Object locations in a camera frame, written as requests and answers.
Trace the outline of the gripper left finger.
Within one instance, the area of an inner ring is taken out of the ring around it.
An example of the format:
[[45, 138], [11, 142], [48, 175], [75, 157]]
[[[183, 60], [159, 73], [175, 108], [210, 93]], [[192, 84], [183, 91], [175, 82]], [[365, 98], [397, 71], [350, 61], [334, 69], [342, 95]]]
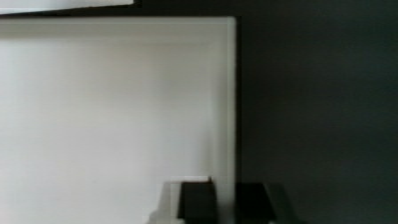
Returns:
[[217, 190], [210, 176], [171, 177], [146, 224], [219, 224]]

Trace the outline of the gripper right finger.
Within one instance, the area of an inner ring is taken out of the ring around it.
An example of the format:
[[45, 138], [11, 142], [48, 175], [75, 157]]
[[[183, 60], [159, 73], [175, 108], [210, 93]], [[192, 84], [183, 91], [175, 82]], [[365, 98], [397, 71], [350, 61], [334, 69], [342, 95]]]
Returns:
[[237, 184], [237, 224], [302, 224], [279, 183]]

